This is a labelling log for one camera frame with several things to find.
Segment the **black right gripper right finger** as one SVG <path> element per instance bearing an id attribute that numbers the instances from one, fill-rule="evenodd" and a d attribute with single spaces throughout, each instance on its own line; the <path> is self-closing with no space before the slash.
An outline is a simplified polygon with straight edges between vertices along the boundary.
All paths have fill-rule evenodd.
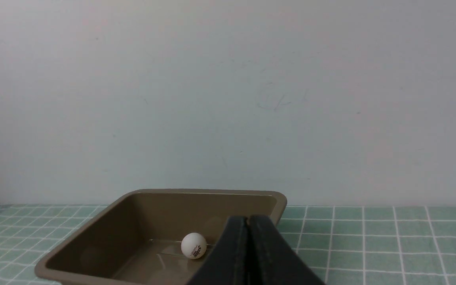
<path id="1" fill-rule="evenodd" d="M 266 215 L 249 218 L 248 253 L 250 285 L 323 285 L 324 282 L 299 258 Z"/>

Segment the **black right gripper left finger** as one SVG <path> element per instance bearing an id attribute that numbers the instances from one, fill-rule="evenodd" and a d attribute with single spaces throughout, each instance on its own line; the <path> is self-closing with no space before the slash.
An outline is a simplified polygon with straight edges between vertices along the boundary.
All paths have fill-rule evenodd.
<path id="1" fill-rule="evenodd" d="M 223 232 L 188 285 L 244 285 L 247 281 L 247 218 L 229 217 Z"/>

